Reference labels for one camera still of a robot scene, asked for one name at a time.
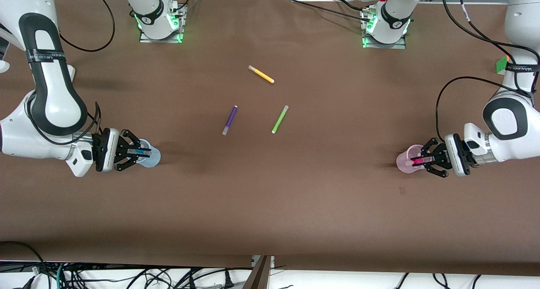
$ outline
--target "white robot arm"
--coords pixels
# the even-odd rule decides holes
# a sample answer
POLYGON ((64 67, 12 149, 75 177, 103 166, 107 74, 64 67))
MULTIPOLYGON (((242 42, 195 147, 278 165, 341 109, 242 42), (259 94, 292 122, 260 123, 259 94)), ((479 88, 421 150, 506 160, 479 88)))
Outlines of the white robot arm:
POLYGON ((98 171, 123 170, 149 157, 140 140, 127 130, 81 131, 86 105, 77 95, 74 69, 66 64, 60 43, 54 0, 0 0, 0 37, 22 49, 30 65, 35 91, 0 121, 4 154, 65 160, 77 177, 95 162, 98 171), (131 144, 123 137, 131 139, 131 144))
POLYGON ((380 43, 396 43, 407 31, 410 16, 420 0, 386 0, 379 1, 374 8, 376 17, 368 25, 366 32, 380 43))
MULTIPOLYGON (((515 44, 540 52, 540 0, 510 0, 505 18, 505 34, 515 44)), ((447 135, 444 143, 432 139, 422 151, 422 157, 434 157, 424 164, 429 172, 446 177, 446 171, 436 170, 439 165, 452 168, 457 176, 470 174, 470 166, 510 159, 540 156, 540 112, 534 106, 534 85, 540 70, 537 56, 525 49, 509 50, 516 63, 508 64, 503 85, 518 90, 500 88, 484 107, 483 118, 491 132, 467 123, 464 139, 459 135, 447 135), (431 153, 427 149, 437 148, 431 153)))
POLYGON ((141 31, 150 39, 164 39, 179 28, 178 2, 174 0, 127 0, 141 31))

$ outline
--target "brown table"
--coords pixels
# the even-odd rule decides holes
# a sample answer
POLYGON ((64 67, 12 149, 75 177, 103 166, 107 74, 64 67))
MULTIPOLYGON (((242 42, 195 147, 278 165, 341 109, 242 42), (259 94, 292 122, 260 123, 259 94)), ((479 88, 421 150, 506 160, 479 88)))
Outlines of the brown table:
MULTIPOLYGON (((162 162, 75 178, 65 162, 0 156, 0 239, 70 262, 249 266, 251 254, 274 254, 299 269, 540 272, 540 159, 467 178, 395 167, 409 145, 435 136, 435 99, 448 80, 502 81, 501 53, 453 26, 441 5, 418 5, 406 50, 382 50, 362 48, 357 21, 287 0, 201 0, 184 43, 138 43, 127 2, 107 1, 112 44, 97 53, 64 45, 75 87, 87 106, 100 103, 104 127, 148 139, 162 162)), ((67 39, 88 48, 107 41, 100 0, 56 5, 67 39)), ((504 39, 505 6, 469 12, 504 39)), ((7 61, 4 116, 34 87, 23 52, 11 49, 7 61)), ((455 83, 440 105, 442 133, 484 126, 493 91, 455 83)), ((33 259, 2 249, 13 257, 33 259)))

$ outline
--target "marker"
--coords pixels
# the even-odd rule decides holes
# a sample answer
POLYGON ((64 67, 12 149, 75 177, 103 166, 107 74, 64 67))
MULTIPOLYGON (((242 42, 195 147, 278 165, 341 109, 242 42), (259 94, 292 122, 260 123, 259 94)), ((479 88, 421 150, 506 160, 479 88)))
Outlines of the marker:
POLYGON ((272 129, 272 134, 275 134, 278 131, 278 127, 281 124, 281 121, 285 117, 285 113, 287 113, 287 110, 289 109, 289 106, 286 105, 285 108, 283 108, 283 111, 281 112, 281 115, 278 118, 278 121, 275 122, 274 129, 272 129))
POLYGON ((231 110, 231 114, 229 114, 229 119, 227 120, 227 123, 225 124, 225 128, 223 129, 223 132, 222 132, 223 136, 227 135, 227 131, 229 130, 231 123, 233 123, 233 118, 235 117, 237 110, 238 110, 238 107, 233 106, 233 109, 231 110))
POLYGON ((261 72, 260 70, 257 70, 256 68, 254 68, 253 66, 249 66, 248 67, 250 70, 252 70, 255 74, 259 75, 260 77, 266 79, 266 81, 268 81, 269 83, 274 83, 274 79, 268 77, 267 74, 264 74, 263 72, 261 72))

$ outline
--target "yellow marker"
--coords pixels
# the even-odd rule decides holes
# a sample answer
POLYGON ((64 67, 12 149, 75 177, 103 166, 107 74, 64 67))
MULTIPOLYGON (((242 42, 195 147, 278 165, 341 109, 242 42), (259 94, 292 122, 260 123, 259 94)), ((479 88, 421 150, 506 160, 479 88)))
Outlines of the yellow marker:
POLYGON ((249 69, 255 72, 255 74, 259 75, 260 77, 266 79, 266 81, 268 81, 269 83, 274 83, 274 79, 268 77, 267 74, 264 74, 263 72, 261 72, 260 70, 257 70, 253 66, 249 66, 249 69))

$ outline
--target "teal cable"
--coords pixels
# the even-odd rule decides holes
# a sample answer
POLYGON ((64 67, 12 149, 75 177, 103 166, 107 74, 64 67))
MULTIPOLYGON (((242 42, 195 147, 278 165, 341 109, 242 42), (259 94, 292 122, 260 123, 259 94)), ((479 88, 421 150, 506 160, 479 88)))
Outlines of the teal cable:
POLYGON ((64 264, 61 264, 60 267, 58 267, 58 272, 56 272, 56 289, 60 289, 60 273, 62 273, 63 267, 64 264))

